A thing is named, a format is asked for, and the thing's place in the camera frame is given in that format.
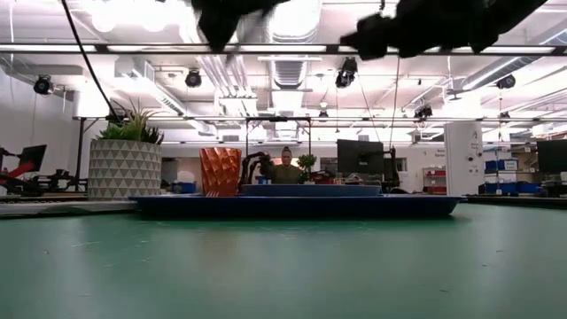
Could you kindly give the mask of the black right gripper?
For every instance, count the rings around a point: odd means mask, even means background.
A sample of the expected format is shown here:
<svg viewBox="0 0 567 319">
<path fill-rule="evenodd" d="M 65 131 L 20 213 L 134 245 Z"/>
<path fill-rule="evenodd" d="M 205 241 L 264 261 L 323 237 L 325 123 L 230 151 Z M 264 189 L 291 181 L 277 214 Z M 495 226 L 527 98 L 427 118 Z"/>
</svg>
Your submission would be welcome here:
<svg viewBox="0 0 567 319">
<path fill-rule="evenodd" d="M 396 16 L 381 13 L 359 19 L 339 43 L 363 61 L 383 58 L 390 48 L 402 58 L 438 47 L 469 46 L 475 53 L 534 13 L 548 0 L 400 0 Z"/>
</svg>

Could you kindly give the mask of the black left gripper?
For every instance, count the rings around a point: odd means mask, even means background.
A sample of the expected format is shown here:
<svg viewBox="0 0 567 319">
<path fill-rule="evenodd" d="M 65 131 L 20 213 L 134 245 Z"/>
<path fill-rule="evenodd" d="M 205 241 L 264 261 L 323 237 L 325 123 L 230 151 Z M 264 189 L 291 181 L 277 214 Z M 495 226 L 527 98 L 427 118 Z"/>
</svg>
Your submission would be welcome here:
<svg viewBox="0 0 567 319">
<path fill-rule="evenodd" d="M 198 27 L 211 51 L 224 51 L 237 30 L 239 21 L 260 12 L 262 22 L 279 4 L 289 0 L 190 0 L 199 13 Z"/>
</svg>

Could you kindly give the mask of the red faceted cup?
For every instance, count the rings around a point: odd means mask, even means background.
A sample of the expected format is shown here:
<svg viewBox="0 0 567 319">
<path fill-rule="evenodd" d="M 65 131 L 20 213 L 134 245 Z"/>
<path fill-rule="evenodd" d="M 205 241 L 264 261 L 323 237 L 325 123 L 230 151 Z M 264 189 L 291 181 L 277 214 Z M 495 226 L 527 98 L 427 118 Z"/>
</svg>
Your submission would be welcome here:
<svg viewBox="0 0 567 319">
<path fill-rule="evenodd" d="M 237 148 L 211 147 L 199 150 L 203 194 L 234 197 L 240 178 L 242 152 Z"/>
</svg>

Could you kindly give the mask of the light blue round plate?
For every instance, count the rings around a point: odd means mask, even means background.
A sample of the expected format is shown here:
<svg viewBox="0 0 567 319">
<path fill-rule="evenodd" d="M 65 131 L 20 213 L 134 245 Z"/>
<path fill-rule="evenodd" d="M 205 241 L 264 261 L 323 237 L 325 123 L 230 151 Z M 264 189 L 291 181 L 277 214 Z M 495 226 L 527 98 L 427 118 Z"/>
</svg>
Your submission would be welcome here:
<svg viewBox="0 0 567 319">
<path fill-rule="evenodd" d="M 353 184 L 247 184 L 240 194 L 246 197 L 376 197 L 382 193 L 376 185 Z"/>
</svg>

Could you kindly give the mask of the dark blue plastic tray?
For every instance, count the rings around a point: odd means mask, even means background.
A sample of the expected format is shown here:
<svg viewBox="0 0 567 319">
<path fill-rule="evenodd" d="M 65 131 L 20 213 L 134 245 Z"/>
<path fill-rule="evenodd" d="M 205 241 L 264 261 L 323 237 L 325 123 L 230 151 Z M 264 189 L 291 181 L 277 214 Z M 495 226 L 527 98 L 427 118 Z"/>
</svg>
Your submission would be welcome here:
<svg viewBox="0 0 567 319">
<path fill-rule="evenodd" d="M 144 217 L 193 220 L 374 220 L 449 216 L 461 197 L 137 197 Z"/>
</svg>

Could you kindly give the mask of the black computer monitor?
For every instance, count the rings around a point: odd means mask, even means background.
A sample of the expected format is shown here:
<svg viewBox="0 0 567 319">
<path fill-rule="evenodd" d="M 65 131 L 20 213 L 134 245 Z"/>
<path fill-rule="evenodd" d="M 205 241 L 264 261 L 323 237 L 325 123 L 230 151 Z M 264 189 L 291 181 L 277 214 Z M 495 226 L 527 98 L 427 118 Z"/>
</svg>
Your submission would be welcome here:
<svg viewBox="0 0 567 319">
<path fill-rule="evenodd" d="M 539 141 L 537 153 L 540 172 L 546 174 L 567 172 L 567 139 Z"/>
<path fill-rule="evenodd" d="M 337 140 L 338 172 L 380 175 L 384 172 L 381 142 Z"/>
</svg>

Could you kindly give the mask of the small distant potted plant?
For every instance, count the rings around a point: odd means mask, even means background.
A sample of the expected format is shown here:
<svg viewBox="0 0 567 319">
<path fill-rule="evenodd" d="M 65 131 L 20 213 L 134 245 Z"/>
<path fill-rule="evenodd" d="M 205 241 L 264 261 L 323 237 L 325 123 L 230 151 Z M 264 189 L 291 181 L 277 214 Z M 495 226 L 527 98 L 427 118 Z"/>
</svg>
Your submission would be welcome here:
<svg viewBox="0 0 567 319">
<path fill-rule="evenodd" d="M 305 183 L 310 181 L 310 175 L 312 168 L 317 161 L 317 157 L 314 154 L 303 154 L 298 157 L 298 166 L 302 173 L 300 176 L 300 182 Z"/>
</svg>

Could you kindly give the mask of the white square pillar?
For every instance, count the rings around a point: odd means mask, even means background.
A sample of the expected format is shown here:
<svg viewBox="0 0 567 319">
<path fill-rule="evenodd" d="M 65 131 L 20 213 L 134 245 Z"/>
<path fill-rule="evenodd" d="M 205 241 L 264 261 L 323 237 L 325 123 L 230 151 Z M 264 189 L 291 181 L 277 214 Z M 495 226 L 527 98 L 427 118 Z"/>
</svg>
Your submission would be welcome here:
<svg viewBox="0 0 567 319">
<path fill-rule="evenodd" d="M 485 181 L 483 132 L 478 121 L 454 121 L 444 126 L 447 195 L 478 194 Z"/>
</svg>

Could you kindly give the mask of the red storage bins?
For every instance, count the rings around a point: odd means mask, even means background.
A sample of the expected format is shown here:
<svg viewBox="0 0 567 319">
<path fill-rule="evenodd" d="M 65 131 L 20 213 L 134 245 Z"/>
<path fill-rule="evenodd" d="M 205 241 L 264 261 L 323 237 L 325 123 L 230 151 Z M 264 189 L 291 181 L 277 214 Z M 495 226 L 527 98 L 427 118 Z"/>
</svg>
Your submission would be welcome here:
<svg viewBox="0 0 567 319">
<path fill-rule="evenodd" d="M 431 195 L 447 194 L 447 171 L 443 166 L 423 168 L 423 192 Z"/>
</svg>

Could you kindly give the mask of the person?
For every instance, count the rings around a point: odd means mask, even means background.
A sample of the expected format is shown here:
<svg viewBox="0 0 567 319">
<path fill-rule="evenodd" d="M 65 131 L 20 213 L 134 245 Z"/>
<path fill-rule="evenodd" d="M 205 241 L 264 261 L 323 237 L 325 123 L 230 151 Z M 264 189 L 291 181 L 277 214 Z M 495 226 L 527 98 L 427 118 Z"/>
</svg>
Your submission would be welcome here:
<svg viewBox="0 0 567 319">
<path fill-rule="evenodd" d="M 300 184 L 303 171 L 299 167 L 293 166 L 291 160 L 291 149 L 285 146 L 281 152 L 282 163 L 268 168 L 266 173 L 267 179 L 272 184 Z"/>
</svg>

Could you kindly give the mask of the succulent in white patterned pot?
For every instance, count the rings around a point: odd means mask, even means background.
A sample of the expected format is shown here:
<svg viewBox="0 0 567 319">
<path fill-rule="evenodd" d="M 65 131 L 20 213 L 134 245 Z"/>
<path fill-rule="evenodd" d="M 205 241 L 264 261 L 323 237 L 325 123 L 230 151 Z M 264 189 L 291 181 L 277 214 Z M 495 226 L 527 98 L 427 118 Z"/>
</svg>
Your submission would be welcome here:
<svg viewBox="0 0 567 319">
<path fill-rule="evenodd" d="M 135 106 L 112 116 L 90 142 L 87 196 L 93 201 L 160 194 L 164 134 L 149 124 L 157 111 Z"/>
</svg>

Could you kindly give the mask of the blue storage bins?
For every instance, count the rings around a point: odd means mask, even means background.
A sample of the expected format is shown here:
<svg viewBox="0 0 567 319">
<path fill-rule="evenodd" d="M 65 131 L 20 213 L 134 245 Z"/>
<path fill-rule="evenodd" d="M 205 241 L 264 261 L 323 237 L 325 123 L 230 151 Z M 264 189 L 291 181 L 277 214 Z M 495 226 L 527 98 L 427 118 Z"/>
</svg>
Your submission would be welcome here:
<svg viewBox="0 0 567 319">
<path fill-rule="evenodd" d="M 485 162 L 485 182 L 479 186 L 480 193 L 516 196 L 540 191 L 541 181 L 536 167 L 527 167 L 513 158 Z"/>
</svg>

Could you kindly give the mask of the green table mat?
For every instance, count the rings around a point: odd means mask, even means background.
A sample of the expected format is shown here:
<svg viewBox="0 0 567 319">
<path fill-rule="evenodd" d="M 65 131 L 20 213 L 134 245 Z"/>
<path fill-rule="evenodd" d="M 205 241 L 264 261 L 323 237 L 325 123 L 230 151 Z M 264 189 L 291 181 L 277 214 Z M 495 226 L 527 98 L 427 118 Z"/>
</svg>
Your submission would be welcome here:
<svg viewBox="0 0 567 319">
<path fill-rule="evenodd" d="M 567 319 L 567 211 L 0 220 L 0 319 Z"/>
</svg>

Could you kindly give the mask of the black overhead frame bar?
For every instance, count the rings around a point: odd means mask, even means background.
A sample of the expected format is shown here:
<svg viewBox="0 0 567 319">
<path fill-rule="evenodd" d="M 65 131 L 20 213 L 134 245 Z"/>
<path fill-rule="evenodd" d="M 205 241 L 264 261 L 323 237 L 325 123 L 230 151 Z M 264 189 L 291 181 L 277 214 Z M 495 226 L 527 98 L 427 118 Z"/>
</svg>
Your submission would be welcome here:
<svg viewBox="0 0 567 319">
<path fill-rule="evenodd" d="M 13 54 L 124 54 L 124 55 L 205 55 L 211 51 L 201 44 L 105 44 L 88 43 L 79 47 L 71 43 L 0 43 L 0 53 Z M 337 44 L 244 44 L 228 45 L 225 53 L 248 55 L 354 55 L 356 50 Z M 479 53 L 497 57 L 567 57 L 567 46 L 495 45 Z"/>
</svg>

